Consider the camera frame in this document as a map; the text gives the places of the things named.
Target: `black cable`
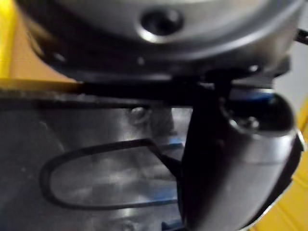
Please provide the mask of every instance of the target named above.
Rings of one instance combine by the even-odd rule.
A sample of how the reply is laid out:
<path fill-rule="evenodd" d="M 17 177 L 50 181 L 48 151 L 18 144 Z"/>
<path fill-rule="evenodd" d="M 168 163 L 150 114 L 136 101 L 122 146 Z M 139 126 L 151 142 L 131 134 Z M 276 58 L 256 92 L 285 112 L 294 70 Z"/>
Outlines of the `black cable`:
<path fill-rule="evenodd" d="M 171 144 L 169 148 L 179 148 L 179 144 Z M 103 145 L 97 145 L 87 148 L 78 149 L 75 151 L 67 152 L 61 156 L 58 156 L 49 162 L 47 162 L 39 175 L 39 185 L 41 189 L 41 193 L 43 197 L 60 207 L 68 208 L 68 209 L 77 209 L 77 210 L 116 210 L 116 209 L 124 209 L 124 208 L 141 208 L 141 207 L 149 207 L 149 206 L 160 206 L 160 205 L 168 205 L 168 204 L 176 204 L 177 199 L 169 199 L 163 201 L 153 201 L 153 202 L 142 202 L 142 203 L 127 203 L 127 204 L 118 204 L 118 205 L 100 205 L 100 206 L 87 206 L 87 205 L 75 205 L 64 202 L 57 198 L 52 190 L 51 190 L 51 175 L 55 169 L 60 167 L 61 165 L 75 160 L 77 158 L 81 158 L 84 156 L 94 155 L 97 153 L 105 153 L 122 149 L 129 149 L 135 147 L 147 147 L 149 151 L 151 151 L 158 159 L 164 159 L 164 155 L 162 154 L 159 147 L 150 139 L 140 139 L 133 141 L 121 141 Z"/>

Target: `black metal part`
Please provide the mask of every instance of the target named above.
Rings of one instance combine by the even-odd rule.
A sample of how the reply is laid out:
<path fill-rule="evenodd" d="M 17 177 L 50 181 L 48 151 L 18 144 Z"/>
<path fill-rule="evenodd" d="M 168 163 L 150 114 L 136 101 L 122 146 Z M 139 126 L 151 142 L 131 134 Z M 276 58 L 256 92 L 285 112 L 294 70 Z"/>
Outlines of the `black metal part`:
<path fill-rule="evenodd" d="M 305 45 L 308 45 L 308 31 L 305 31 L 303 29 L 298 29 L 298 34 L 295 39 L 297 42 L 303 43 Z"/>
<path fill-rule="evenodd" d="M 240 230 L 265 212 L 272 192 L 275 198 L 283 192 L 299 163 L 301 149 L 291 152 L 293 114 L 277 95 L 234 105 L 217 99 L 205 106 L 201 98 L 182 159 L 180 211 L 188 230 Z M 252 116 L 258 126 L 242 123 Z"/>

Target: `bolt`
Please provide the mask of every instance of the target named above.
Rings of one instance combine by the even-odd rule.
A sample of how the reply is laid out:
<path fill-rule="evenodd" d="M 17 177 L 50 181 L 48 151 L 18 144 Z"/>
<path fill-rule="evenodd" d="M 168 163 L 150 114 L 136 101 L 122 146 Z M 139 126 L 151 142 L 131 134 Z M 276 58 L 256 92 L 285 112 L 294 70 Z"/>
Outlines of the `bolt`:
<path fill-rule="evenodd" d="M 149 118 L 149 110 L 143 107 L 136 107 L 130 111 L 130 116 L 134 124 L 142 124 Z"/>
<path fill-rule="evenodd" d="M 256 72 L 259 69 L 258 65 L 252 65 L 249 67 L 249 71 L 250 72 Z"/>
<path fill-rule="evenodd" d="M 244 123 L 245 127 L 253 129 L 257 129 L 259 125 L 260 125 L 259 121 L 253 116 L 249 117 Z"/>

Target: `silver metal surface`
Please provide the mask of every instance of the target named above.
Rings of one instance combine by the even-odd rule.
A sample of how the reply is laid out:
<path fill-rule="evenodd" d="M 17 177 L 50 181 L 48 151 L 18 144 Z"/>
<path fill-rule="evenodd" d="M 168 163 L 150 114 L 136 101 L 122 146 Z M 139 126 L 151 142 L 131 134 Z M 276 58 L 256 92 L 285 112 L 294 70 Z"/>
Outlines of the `silver metal surface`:
<path fill-rule="evenodd" d="M 69 161 L 52 173 L 51 191 L 62 202 L 94 208 L 177 199 L 174 177 L 145 147 Z"/>
<path fill-rule="evenodd" d="M 191 39 L 206 33 L 204 39 L 233 31 L 261 13 L 270 0 L 55 0 L 89 25 L 121 37 L 165 43 Z M 140 26 L 141 17 L 155 9 L 174 9 L 184 18 L 183 30 L 170 36 L 155 36 Z"/>
<path fill-rule="evenodd" d="M 45 200 L 39 188 L 42 166 L 64 152 L 152 138 L 152 134 L 158 144 L 185 144 L 191 109 L 172 109 L 169 119 L 166 115 L 170 109 L 161 109 L 161 113 L 159 110 L 152 109 L 154 113 L 149 122 L 142 125 L 131 122 L 127 109 L 1 112 L 0 230 L 161 231 L 162 221 L 180 219 L 177 204 L 112 211 L 71 210 Z M 162 123 L 173 120 L 172 131 L 155 132 L 159 129 L 159 115 L 165 118 Z M 72 199 L 72 193 L 76 193 L 77 198 L 87 198 L 82 198 L 86 193 L 79 190 L 93 189 L 98 203 L 148 200 L 165 193 L 174 196 L 175 182 L 154 155 L 144 153 L 143 148 L 127 152 L 132 153 L 98 154 L 92 162 L 83 159 L 82 164 L 76 159 L 69 163 L 73 167 L 63 165 L 54 173 L 57 180 L 53 187 L 67 200 Z M 181 152 L 170 152 L 170 155 L 181 158 Z M 127 193 L 124 192 L 124 197 L 120 197 L 122 189 Z"/>

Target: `yellow surface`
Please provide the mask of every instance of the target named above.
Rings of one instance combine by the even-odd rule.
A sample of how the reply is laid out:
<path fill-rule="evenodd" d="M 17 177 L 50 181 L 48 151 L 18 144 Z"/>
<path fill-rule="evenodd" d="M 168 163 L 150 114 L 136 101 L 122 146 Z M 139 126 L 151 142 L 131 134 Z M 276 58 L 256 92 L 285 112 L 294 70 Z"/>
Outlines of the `yellow surface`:
<path fill-rule="evenodd" d="M 11 0 L 0 0 L 0 77 L 8 78 L 16 15 Z"/>
<path fill-rule="evenodd" d="M 43 64 L 28 38 L 11 0 L 0 0 L 0 88 L 70 91 L 79 86 Z M 308 100 L 298 122 L 307 141 Z M 308 153 L 302 156 L 291 188 L 251 231 L 308 231 Z"/>
<path fill-rule="evenodd" d="M 70 91 L 78 83 L 45 65 L 32 52 L 31 35 L 12 0 L 0 0 L 0 88 Z"/>

